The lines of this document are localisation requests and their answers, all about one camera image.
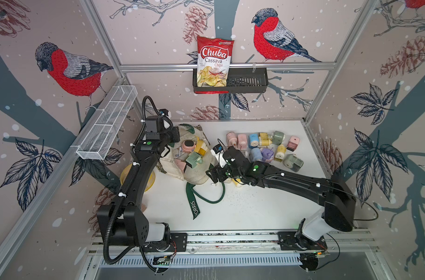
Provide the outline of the light blue pencil sharpener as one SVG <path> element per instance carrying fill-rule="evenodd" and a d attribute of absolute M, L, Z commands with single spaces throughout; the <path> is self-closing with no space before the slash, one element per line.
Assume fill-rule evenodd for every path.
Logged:
<path fill-rule="evenodd" d="M 256 162 L 256 161 L 261 161 L 262 159 L 263 159 L 263 156 L 261 153 L 261 149 L 258 147 L 253 148 L 251 150 L 251 161 Z"/>

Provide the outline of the cream green-handled tote bag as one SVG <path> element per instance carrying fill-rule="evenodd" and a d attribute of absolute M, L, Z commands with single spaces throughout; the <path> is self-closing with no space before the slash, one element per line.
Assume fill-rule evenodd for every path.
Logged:
<path fill-rule="evenodd" d="M 207 182 L 209 176 L 206 171 L 214 166 L 216 159 L 202 126 L 180 124 L 176 128 L 180 140 L 169 144 L 169 152 L 160 158 L 157 168 L 161 173 L 186 182 L 186 197 L 193 219 L 196 219 L 201 214 L 197 199 L 218 204 L 225 196 L 225 185 L 222 185 L 221 196 L 216 200 L 205 198 L 195 190 L 195 186 Z"/>

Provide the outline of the pink boxy pencil sharpener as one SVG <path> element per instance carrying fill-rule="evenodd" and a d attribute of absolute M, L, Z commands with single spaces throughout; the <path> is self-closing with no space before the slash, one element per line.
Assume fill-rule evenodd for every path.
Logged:
<path fill-rule="evenodd" d="M 181 170 L 182 174 L 184 174 L 187 168 L 187 163 L 180 159 L 175 159 L 174 161 L 176 166 Z"/>

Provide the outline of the pink square pencil sharpener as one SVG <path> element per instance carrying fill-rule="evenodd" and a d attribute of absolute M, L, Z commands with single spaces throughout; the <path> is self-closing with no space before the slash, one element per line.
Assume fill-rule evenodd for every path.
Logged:
<path fill-rule="evenodd" d="M 292 136 L 287 143 L 287 150 L 294 152 L 300 144 L 300 138 L 297 136 Z"/>

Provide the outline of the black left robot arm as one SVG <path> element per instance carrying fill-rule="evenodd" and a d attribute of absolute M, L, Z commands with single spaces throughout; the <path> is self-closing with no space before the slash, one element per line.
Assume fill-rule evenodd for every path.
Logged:
<path fill-rule="evenodd" d="M 101 231 L 103 257 L 108 265 L 121 260 L 129 251 L 146 244 L 160 249 L 171 246 L 170 228 L 167 223 L 149 223 L 141 209 L 143 195 L 149 178 L 169 144 L 180 140 L 166 109 L 156 115 L 143 118 L 143 127 L 131 145 L 133 158 L 131 169 L 118 194 L 108 205 L 99 207 L 98 225 Z"/>

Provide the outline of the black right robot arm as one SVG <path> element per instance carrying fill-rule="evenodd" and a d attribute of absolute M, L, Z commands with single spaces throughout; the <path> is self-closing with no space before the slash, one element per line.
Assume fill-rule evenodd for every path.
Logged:
<path fill-rule="evenodd" d="M 300 250 L 309 249 L 331 231 L 351 232 L 354 228 L 356 197 L 345 183 L 298 175 L 262 161 L 251 162 L 233 147 L 219 154 L 218 163 L 206 175 L 214 183 L 239 179 L 243 184 L 286 191 L 319 205 L 320 210 L 303 218 L 294 234 Z"/>

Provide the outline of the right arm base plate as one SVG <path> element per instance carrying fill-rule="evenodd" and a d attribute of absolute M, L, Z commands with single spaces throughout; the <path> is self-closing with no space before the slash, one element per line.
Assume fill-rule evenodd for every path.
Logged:
<path fill-rule="evenodd" d="M 277 244 L 280 245 L 282 251 L 302 252 L 311 250 L 318 252 L 327 250 L 327 244 L 324 237 L 321 237 L 318 241 L 313 241 L 294 231 L 278 232 L 277 236 Z"/>

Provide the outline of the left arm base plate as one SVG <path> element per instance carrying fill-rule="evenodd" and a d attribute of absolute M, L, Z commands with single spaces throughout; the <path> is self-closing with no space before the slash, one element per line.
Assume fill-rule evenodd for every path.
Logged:
<path fill-rule="evenodd" d="M 174 253 L 185 252 L 188 243 L 188 234 L 171 232 L 161 241 L 152 241 L 144 245 L 145 253 Z"/>

